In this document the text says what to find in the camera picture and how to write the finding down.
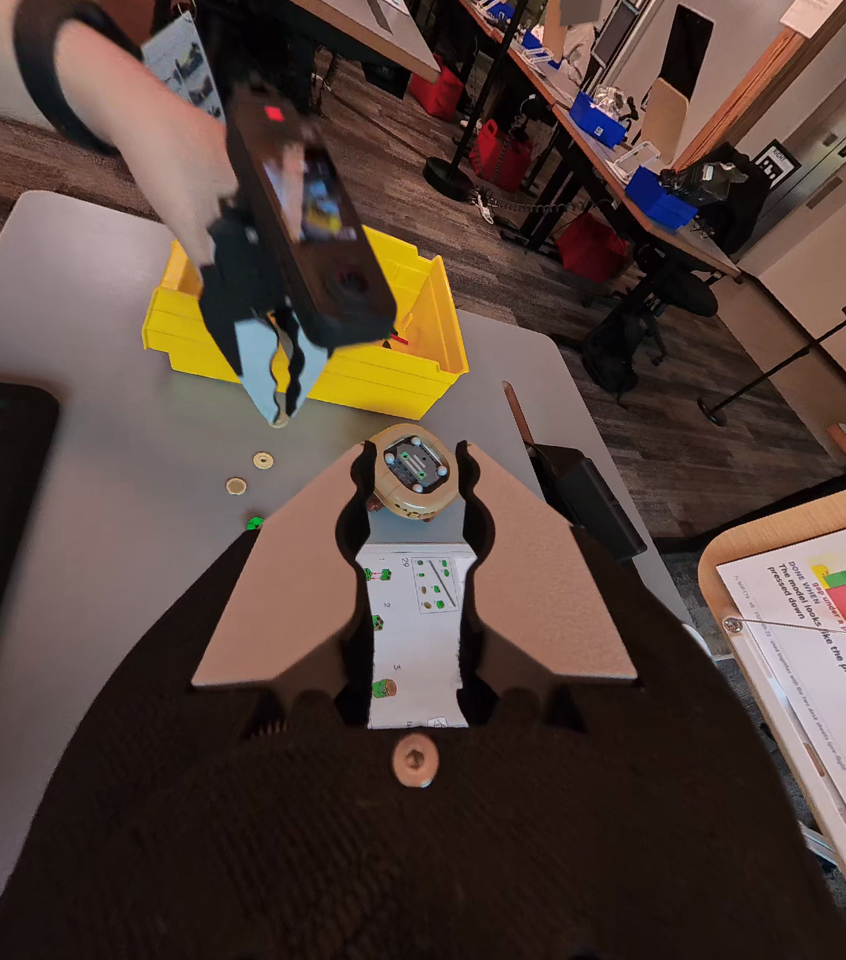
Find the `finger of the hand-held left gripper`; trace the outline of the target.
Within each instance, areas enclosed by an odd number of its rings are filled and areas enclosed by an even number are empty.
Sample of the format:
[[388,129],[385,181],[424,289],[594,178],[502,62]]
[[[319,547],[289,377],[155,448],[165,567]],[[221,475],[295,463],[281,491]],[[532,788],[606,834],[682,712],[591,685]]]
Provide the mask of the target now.
[[309,340],[300,326],[286,326],[281,346],[287,360],[285,419],[293,419],[327,366],[331,352]]
[[239,382],[268,423],[280,412],[285,412],[285,390],[278,388],[273,362],[280,350],[284,351],[281,333],[288,326],[300,326],[296,316],[251,317],[234,324]]

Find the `yellow plastic bin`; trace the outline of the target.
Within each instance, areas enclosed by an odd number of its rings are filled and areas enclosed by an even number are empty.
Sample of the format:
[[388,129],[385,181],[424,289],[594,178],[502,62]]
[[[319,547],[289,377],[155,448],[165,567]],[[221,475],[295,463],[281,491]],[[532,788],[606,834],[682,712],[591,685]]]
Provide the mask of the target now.
[[[333,354],[309,399],[418,421],[469,370],[448,275],[440,256],[364,228],[397,305],[396,334],[383,342]],[[201,280],[172,241],[141,329],[146,349],[166,354],[178,373],[224,382],[238,379],[206,330],[199,307]]]

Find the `person's left forearm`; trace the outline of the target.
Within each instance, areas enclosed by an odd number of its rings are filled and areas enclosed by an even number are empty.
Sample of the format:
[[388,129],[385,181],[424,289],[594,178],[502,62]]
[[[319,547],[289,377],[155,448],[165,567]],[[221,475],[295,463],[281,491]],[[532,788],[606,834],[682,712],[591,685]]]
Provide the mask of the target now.
[[117,149],[193,265],[213,264],[209,228],[237,193],[224,126],[84,23],[69,20],[58,31],[54,66],[68,106]]

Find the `black box at table edge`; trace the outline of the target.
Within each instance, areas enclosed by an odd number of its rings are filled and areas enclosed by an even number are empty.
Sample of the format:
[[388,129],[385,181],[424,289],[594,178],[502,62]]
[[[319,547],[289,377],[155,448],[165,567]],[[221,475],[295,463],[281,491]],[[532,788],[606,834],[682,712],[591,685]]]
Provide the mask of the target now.
[[547,503],[583,529],[622,565],[647,545],[595,462],[575,448],[527,443],[529,461]]

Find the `brick instruction booklet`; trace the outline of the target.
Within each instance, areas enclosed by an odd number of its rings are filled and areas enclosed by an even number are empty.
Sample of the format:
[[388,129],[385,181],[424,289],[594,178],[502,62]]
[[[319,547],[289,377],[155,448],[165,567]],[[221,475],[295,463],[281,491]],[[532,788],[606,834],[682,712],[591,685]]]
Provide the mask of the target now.
[[475,559],[464,543],[369,543],[358,553],[374,630],[369,728],[467,726],[459,642]]

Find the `black stanchion pole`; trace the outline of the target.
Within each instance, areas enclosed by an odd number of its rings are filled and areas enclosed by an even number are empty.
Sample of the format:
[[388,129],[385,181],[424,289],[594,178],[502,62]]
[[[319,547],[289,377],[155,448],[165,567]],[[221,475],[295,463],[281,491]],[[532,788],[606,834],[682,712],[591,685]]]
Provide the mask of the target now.
[[426,160],[424,167],[425,181],[439,194],[453,201],[467,202],[475,189],[473,181],[460,169],[460,165],[469,156],[471,141],[477,135],[477,121],[483,114],[492,86],[501,71],[501,66],[507,60],[508,50],[522,24],[528,4],[528,1],[518,1],[514,6],[513,16],[510,18],[501,40],[498,41],[497,54],[487,71],[467,126],[456,145],[453,159],[447,161],[440,157],[431,156]]
[[814,351],[822,351],[831,362],[831,365],[837,368],[837,371],[839,375],[842,377],[842,379],[846,381],[845,370],[842,368],[842,366],[837,364],[837,362],[832,359],[830,354],[828,354],[822,347],[824,342],[826,342],[827,340],[834,337],[835,335],[837,335],[838,333],[840,333],[842,330],[845,330],[845,329],[846,329],[846,318],[843,315],[843,320],[841,322],[839,322],[838,324],[836,324],[835,326],[831,327],[830,329],[826,330],[826,332],[818,336],[811,335],[810,338],[803,345],[801,345],[800,348],[797,349],[794,353],[789,354],[789,356],[787,356],[784,360],[782,360],[781,362],[779,362],[769,370],[762,372],[755,379],[753,379],[752,381],[750,381],[749,383],[741,387],[739,390],[736,390],[735,392],[729,394],[723,400],[715,404],[707,404],[704,396],[703,395],[700,396],[697,400],[697,405],[699,410],[701,411],[702,414],[704,414],[704,417],[710,423],[716,426],[725,426],[727,423],[727,420],[723,414],[723,410],[726,407],[742,399],[742,397],[752,392],[752,390],[754,390],[756,387],[769,381],[771,378],[776,376],[776,374],[780,373],[781,371],[789,367],[791,364],[793,364],[797,360],[803,359],[809,356]]

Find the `tan round brick model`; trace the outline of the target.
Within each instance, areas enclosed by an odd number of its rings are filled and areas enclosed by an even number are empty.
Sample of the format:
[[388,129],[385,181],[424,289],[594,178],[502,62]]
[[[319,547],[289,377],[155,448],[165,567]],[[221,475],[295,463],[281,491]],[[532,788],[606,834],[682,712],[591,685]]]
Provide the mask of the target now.
[[429,522],[459,496],[455,455],[416,423],[397,423],[370,439],[377,457],[374,496],[381,507]]

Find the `brown wooden strip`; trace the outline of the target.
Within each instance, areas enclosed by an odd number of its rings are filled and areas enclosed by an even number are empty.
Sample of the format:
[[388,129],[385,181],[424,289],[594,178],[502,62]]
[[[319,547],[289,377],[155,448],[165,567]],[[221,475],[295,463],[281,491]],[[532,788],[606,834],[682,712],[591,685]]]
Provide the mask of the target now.
[[519,399],[516,395],[515,390],[513,389],[512,385],[506,380],[502,382],[502,389],[505,394],[507,403],[509,405],[510,411],[512,413],[514,422],[517,426],[522,442],[524,443],[527,450],[534,449],[535,440],[529,428],[528,421],[526,420],[522,405],[519,402]]

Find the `red bag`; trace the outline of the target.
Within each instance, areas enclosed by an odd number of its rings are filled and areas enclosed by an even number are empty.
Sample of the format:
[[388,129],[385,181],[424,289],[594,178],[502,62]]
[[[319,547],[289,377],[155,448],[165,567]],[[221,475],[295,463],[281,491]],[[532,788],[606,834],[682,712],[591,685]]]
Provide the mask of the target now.
[[564,269],[588,282],[608,282],[630,259],[629,243],[590,212],[576,216],[555,244]]
[[440,67],[438,79],[430,82],[413,74],[408,91],[426,114],[449,122],[456,114],[465,85],[453,73],[453,69],[444,64],[440,54],[435,54],[434,58]]
[[483,124],[469,152],[477,177],[507,193],[520,190],[532,159],[531,142],[525,129],[501,130],[493,119]]

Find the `round-cornered wooden table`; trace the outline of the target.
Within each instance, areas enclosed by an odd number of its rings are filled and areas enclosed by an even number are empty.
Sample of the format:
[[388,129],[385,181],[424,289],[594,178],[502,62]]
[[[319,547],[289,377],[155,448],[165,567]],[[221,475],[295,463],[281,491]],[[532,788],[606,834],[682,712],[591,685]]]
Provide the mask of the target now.
[[698,567],[698,581],[706,604],[728,639],[779,750],[813,811],[822,837],[815,845],[833,855],[846,878],[846,804],[756,642],[742,627],[725,626],[727,618],[738,618],[740,612],[717,572],[723,564],[843,529],[846,490],[743,523],[719,534],[706,547]]

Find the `clear plastic box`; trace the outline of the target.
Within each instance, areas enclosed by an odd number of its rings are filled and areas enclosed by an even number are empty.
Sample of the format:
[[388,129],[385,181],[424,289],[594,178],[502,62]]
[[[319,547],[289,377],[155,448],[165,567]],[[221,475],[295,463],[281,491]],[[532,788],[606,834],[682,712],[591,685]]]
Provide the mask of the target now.
[[610,167],[617,180],[628,184],[641,167],[651,168],[660,158],[659,149],[651,141],[643,140],[635,147],[615,155]]

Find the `tan chair back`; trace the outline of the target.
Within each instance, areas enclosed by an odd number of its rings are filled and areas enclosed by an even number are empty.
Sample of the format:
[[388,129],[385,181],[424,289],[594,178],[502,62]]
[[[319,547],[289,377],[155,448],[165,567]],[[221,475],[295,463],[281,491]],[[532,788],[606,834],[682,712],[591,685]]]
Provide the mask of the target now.
[[672,165],[689,111],[690,99],[666,78],[656,78],[647,94],[639,143],[655,150],[653,163],[661,170]]

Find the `long wooden table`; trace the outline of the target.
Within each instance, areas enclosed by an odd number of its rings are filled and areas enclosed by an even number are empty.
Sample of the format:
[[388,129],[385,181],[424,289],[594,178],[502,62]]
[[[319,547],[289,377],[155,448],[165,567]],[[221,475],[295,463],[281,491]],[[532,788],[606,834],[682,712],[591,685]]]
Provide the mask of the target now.
[[592,205],[590,211],[600,210],[608,225],[632,244],[653,238],[662,250],[692,258],[716,275],[735,278],[740,274],[732,260],[691,222],[671,230],[648,217],[626,194],[626,183],[614,167],[626,155],[624,145],[609,147],[581,129],[559,91],[536,73],[519,51],[508,47],[499,52],[551,107],[555,123],[553,147],[560,155],[557,169],[542,193],[526,208],[523,224],[496,223],[502,239],[526,251],[542,250],[549,254],[554,250],[550,235],[559,222],[558,211],[569,212],[578,193],[584,192]]

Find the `black bag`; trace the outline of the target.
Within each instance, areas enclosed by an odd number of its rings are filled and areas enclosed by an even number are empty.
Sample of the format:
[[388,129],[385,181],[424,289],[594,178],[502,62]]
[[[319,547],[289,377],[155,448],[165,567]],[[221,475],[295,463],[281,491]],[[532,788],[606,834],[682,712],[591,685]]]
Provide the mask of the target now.
[[772,186],[760,166],[728,143],[659,177],[665,190],[698,210],[704,232],[728,256],[751,238]]

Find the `black panel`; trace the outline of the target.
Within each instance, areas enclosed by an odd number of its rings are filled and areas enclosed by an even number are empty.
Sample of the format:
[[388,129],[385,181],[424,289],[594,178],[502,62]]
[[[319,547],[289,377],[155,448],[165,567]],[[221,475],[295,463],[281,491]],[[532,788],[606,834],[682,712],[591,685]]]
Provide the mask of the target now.
[[714,30],[712,19],[689,6],[676,6],[659,79],[689,101],[693,99]]

